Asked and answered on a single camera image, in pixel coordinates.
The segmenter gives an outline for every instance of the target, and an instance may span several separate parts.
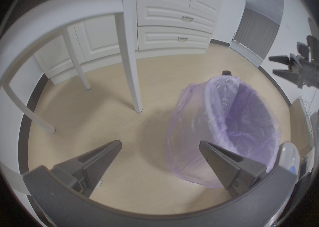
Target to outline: chair leg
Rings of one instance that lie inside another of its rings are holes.
[[[14,93],[14,91],[11,89],[10,85],[6,82],[2,83],[2,87],[4,91],[7,93],[7,95],[10,97],[10,99],[14,102],[14,104],[32,121],[34,121],[36,124],[40,125],[41,127],[47,129],[49,132],[54,133],[55,128],[51,126],[50,124],[46,123],[44,120],[42,120],[40,117],[38,117],[34,112],[32,112],[29,108],[26,107],[24,103],[18,98],[18,96]]]
[[[91,85],[90,85],[89,81],[87,80],[87,78],[85,77],[85,75],[84,75],[84,73],[83,73],[83,70],[82,70],[82,68],[81,68],[81,66],[80,66],[80,63],[79,63],[79,61],[78,61],[78,59],[77,59],[77,56],[76,56],[76,54],[75,54],[75,52],[74,52],[74,49],[73,49],[73,46],[72,46],[72,44],[71,44],[71,39],[70,39],[68,30],[67,30],[66,27],[64,27],[64,28],[62,29],[62,36],[63,36],[63,38],[64,38],[64,41],[65,41],[65,44],[66,44],[66,48],[67,48],[67,50],[68,50],[68,52],[69,52],[70,59],[71,59],[73,65],[74,65],[75,69],[77,70],[78,75],[79,75],[81,81],[82,81],[83,84],[84,84],[84,87],[85,87],[86,89],[90,89],[90,88],[91,88]]]
[[[117,37],[119,41],[122,62],[126,80],[129,86],[135,111],[142,111],[141,94],[138,84],[138,72],[136,68],[134,32],[132,21],[132,2],[122,0],[124,12],[115,14]]]

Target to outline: purple trash bag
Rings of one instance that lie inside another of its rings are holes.
[[[198,147],[201,140],[273,168],[281,133],[264,99],[237,77],[218,76],[181,92],[169,121],[164,154],[177,177],[223,187]]]

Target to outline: gray curtain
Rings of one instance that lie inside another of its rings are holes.
[[[234,40],[265,59],[279,29],[279,24],[245,8]]]

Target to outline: drawer handle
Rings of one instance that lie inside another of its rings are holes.
[[[187,16],[183,16],[182,18],[188,18],[188,19],[190,19],[190,21],[192,21],[194,19],[193,17],[187,17]]]

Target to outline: wooden floor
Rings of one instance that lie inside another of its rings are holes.
[[[58,85],[49,81],[36,114],[56,128],[51,134],[32,123],[29,168],[53,165],[112,140],[123,148],[102,177],[91,199],[110,207],[145,214],[177,214],[205,209],[230,199],[221,188],[207,189],[175,177],[167,168],[163,142],[180,92],[230,70],[268,101],[281,124],[282,142],[290,141],[289,109],[272,83],[232,49],[211,44],[204,55],[176,55],[137,60],[143,102],[133,110],[121,63],[86,73]]]

